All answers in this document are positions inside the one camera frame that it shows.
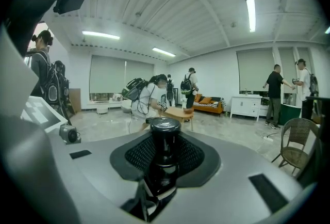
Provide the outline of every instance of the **floor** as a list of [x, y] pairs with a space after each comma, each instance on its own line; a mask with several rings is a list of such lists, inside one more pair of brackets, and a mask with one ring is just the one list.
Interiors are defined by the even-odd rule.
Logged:
[[[77, 127], [82, 141], [95, 141], [120, 137], [140, 129], [140, 123], [135, 123], [130, 114], [123, 113], [121, 109], [111, 109], [107, 114], [98, 115], [95, 111], [83, 111], [71, 118], [72, 125]], [[227, 140], [246, 146], [268, 161], [272, 161], [281, 148], [281, 130], [274, 130], [265, 126], [265, 120], [255, 118], [222, 115], [221, 117], [195, 111], [193, 119], [194, 131], [210, 137]], [[184, 129], [190, 130], [190, 123], [184, 124]], [[279, 157], [274, 164], [282, 161]], [[281, 168], [289, 175], [293, 167], [285, 165]]]

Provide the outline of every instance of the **black t-shirt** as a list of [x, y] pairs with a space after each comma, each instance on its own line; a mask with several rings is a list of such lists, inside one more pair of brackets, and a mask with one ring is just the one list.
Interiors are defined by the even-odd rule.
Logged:
[[268, 96], [269, 98], [280, 98], [281, 97], [281, 84], [283, 77], [276, 73], [272, 72], [267, 79], [267, 84], [269, 85]]

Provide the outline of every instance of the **trash bin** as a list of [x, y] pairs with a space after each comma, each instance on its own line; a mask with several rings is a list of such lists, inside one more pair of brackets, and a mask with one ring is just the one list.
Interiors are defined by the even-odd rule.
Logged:
[[290, 119], [298, 118], [300, 116], [300, 107], [281, 104], [280, 109], [278, 120], [279, 125], [284, 125]]

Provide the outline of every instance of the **man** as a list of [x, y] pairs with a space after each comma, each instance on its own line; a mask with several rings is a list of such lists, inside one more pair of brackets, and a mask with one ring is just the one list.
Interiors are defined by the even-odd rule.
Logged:
[[49, 48], [47, 46], [53, 44], [53, 37], [48, 30], [44, 30], [40, 32], [35, 42], [37, 52], [32, 55], [31, 69], [37, 75], [38, 82], [31, 95], [44, 98], [47, 74], [51, 66], [51, 60], [48, 55]]
[[167, 84], [166, 84], [166, 105], [167, 106], [175, 106], [175, 100], [174, 100], [174, 84], [173, 80], [171, 78], [171, 75], [167, 75]]
[[294, 90], [294, 86], [289, 84], [286, 80], [283, 79], [283, 77], [280, 75], [281, 67], [279, 65], [274, 66], [274, 71], [269, 75], [265, 85], [263, 88], [266, 87], [266, 85], [269, 85], [268, 88], [268, 96], [269, 96], [269, 107], [266, 117], [265, 125], [268, 126], [270, 124], [270, 118], [272, 116], [273, 112], [273, 122], [272, 122], [272, 128], [279, 130], [280, 127], [277, 125], [278, 123], [278, 115], [281, 109], [281, 84], [285, 84], [289, 86], [292, 90]]
[[313, 111], [313, 100], [307, 100], [306, 97], [313, 96], [311, 94], [309, 87], [310, 87], [310, 73], [309, 70], [306, 68], [306, 62], [304, 59], [299, 59], [296, 63], [298, 69], [300, 70], [300, 78], [299, 81], [294, 82], [295, 85], [302, 86], [302, 94], [301, 94], [301, 101], [302, 101], [302, 108], [301, 108], [301, 117], [304, 119], [311, 119], [311, 114]]
[[186, 108], [192, 108], [194, 101], [195, 101], [195, 95], [198, 92], [198, 87], [196, 85], [197, 81], [197, 77], [196, 77], [196, 72], [194, 68], [189, 68], [189, 72], [185, 75], [186, 79], [189, 79], [192, 85], [192, 91], [190, 94], [186, 95], [187, 98], [187, 103], [186, 103]]

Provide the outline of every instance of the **fluorescent light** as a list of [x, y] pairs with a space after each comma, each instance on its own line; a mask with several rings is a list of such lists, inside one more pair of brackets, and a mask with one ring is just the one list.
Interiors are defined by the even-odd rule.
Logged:
[[166, 54], [166, 55], [171, 56], [171, 57], [175, 57], [175, 54], [168, 53], [168, 52], [163, 51], [163, 50], [160, 50], [160, 49], [158, 49], [158, 48], [156, 48], [156, 47], [153, 48], [153, 51], [155, 51], [155, 52], [159, 52], [159, 53], [163, 53], [163, 54]]
[[110, 35], [110, 34], [105, 34], [105, 33], [99, 33], [99, 32], [93, 32], [93, 31], [83, 31], [82, 33], [84, 35], [90, 35], [90, 36], [105, 37], [105, 38], [111, 38], [111, 39], [116, 39], [116, 40], [119, 40], [120, 39], [120, 37], [115, 36], [115, 35]]
[[254, 0], [245, 0], [249, 12], [250, 32], [256, 31], [256, 6]]

